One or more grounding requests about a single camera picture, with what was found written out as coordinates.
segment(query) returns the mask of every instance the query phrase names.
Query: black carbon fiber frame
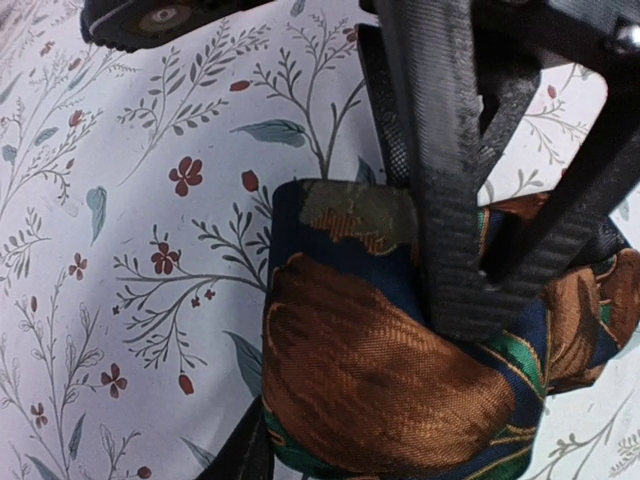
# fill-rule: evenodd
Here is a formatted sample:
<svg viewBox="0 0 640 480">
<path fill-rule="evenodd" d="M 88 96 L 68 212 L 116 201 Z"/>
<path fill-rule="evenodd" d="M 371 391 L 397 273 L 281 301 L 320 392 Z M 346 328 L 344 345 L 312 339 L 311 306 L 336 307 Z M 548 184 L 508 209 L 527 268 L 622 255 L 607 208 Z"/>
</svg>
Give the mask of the black carbon fiber frame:
<svg viewBox="0 0 640 480">
<path fill-rule="evenodd" d="M 470 3 L 377 0 L 375 7 L 409 152 L 423 258 L 429 259 L 423 266 L 429 317 L 444 335 L 485 340 L 566 269 L 640 179 L 640 63 L 610 48 L 616 26 L 638 20 L 640 6 L 476 0 L 471 9 Z M 438 32 L 436 22 L 428 25 L 438 14 L 449 16 L 454 38 Z M 526 230 L 507 226 L 483 259 L 476 195 L 491 162 L 478 154 L 479 115 L 470 95 L 476 92 L 469 92 L 477 85 L 472 24 L 526 45 L 544 65 L 558 59 L 584 65 L 609 86 L 599 118 L 540 214 Z M 456 68 L 443 84 L 446 59 L 454 57 Z"/>
</svg>

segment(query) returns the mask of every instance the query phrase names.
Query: black plastic part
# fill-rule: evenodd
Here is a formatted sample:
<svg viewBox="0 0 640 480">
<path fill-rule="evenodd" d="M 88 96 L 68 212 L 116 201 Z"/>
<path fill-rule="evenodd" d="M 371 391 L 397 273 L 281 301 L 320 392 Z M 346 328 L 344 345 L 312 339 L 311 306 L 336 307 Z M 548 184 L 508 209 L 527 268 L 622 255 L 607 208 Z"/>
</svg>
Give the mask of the black plastic part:
<svg viewBox="0 0 640 480">
<path fill-rule="evenodd" d="M 128 52 L 156 48 L 211 22 L 272 0 L 87 0 L 81 15 L 85 41 Z M 183 21 L 171 28 L 145 28 L 146 18 L 178 9 Z"/>
<path fill-rule="evenodd" d="M 273 480 L 274 454 L 257 397 L 211 465 L 196 480 Z"/>
<path fill-rule="evenodd" d="M 640 179 L 640 64 L 637 55 L 611 48 L 614 31 L 608 31 L 619 24 L 611 18 L 638 18 L 640 6 L 587 0 L 520 7 L 476 0 L 472 6 L 470 0 L 375 2 L 429 259 L 423 266 L 428 313 L 444 335 L 485 340 L 571 264 Z M 523 45 L 543 66 L 582 64 L 609 86 L 600 117 L 537 218 L 526 230 L 500 232 L 482 261 L 476 195 L 491 162 L 483 166 L 478 155 L 471 25 Z"/>
</svg>

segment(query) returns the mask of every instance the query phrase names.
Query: floral wallpaper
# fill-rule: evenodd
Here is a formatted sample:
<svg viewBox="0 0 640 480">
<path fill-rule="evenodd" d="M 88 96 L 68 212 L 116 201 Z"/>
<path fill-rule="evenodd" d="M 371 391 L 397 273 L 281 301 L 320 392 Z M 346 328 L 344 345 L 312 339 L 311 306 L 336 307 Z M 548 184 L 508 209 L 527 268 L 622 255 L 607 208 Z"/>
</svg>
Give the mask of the floral wallpaper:
<svg viewBox="0 0 640 480">
<path fill-rule="evenodd" d="M 215 457 L 260 392 L 271 193 L 384 181 L 357 3 L 279 0 L 128 55 L 80 40 L 80 0 L 0 0 L 0 478 L 189 479 Z M 544 72 L 481 202 L 552 187 L 605 94 Z M 638 210 L 612 214 L 636 246 Z M 637 478 L 637 344 L 549 400 L 524 478 Z"/>
</svg>

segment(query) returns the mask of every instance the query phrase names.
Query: knotted fabric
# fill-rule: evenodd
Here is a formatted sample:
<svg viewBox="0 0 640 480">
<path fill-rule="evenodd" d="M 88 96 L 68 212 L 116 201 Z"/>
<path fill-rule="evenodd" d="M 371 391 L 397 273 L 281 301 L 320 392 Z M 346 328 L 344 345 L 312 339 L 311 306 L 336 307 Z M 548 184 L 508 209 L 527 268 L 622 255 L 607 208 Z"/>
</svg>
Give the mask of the knotted fabric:
<svg viewBox="0 0 640 480">
<path fill-rule="evenodd" d="M 480 208 L 479 254 L 545 198 Z M 640 254 L 611 223 L 500 336 L 465 343 L 423 315 L 406 190 L 296 181 L 273 206 L 264 420 L 312 478 L 516 479 L 545 398 L 592 385 L 638 324 Z"/>
</svg>

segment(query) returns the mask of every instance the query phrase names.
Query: metal bolt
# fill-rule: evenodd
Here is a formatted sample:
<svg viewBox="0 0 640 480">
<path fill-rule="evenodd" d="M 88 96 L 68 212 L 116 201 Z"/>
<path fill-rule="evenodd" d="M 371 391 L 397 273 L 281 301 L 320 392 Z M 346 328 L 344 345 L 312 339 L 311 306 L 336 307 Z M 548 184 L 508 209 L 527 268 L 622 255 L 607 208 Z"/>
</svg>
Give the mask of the metal bolt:
<svg viewBox="0 0 640 480">
<path fill-rule="evenodd" d="M 165 23 L 178 15 L 178 10 L 175 7 L 161 8 L 151 14 L 151 18 L 156 23 Z"/>
<path fill-rule="evenodd" d="M 514 7 L 523 7 L 529 3 L 532 3 L 535 0 L 499 0 L 502 3 L 506 3 L 507 5 L 512 5 Z"/>
<path fill-rule="evenodd" d="M 186 23 L 192 12 L 191 7 L 179 4 L 157 8 L 142 17 L 140 29 L 149 33 L 172 30 Z"/>
<path fill-rule="evenodd" d="M 611 48 L 619 54 L 640 52 L 640 25 L 620 25 L 614 34 Z"/>
</svg>

